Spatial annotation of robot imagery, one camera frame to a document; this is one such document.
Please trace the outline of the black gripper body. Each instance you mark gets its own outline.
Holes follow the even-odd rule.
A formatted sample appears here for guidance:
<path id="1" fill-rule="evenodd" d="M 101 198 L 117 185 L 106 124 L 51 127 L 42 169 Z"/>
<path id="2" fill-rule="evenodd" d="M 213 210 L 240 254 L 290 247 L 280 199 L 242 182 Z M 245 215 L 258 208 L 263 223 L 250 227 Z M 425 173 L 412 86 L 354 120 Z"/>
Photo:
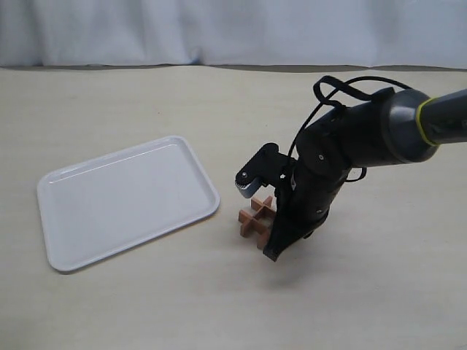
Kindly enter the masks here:
<path id="1" fill-rule="evenodd" d="M 275 233 L 311 233 L 324 223 L 342 185 L 368 168 L 368 112 L 332 110 L 296 137 L 298 158 L 277 190 Z"/>

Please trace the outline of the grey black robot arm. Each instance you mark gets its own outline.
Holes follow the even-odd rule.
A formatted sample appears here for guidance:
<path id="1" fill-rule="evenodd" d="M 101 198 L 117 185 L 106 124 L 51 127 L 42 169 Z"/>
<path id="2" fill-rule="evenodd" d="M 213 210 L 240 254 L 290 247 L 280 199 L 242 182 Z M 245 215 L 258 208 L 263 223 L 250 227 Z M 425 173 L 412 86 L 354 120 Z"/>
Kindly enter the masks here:
<path id="1" fill-rule="evenodd" d="M 334 108 L 301 131 L 298 158 L 276 188 L 277 213 L 263 253 L 271 260 L 327 219 L 354 168 L 420 163 L 441 144 L 466 141 L 466 91 L 429 98 L 383 89 L 376 101 Z"/>

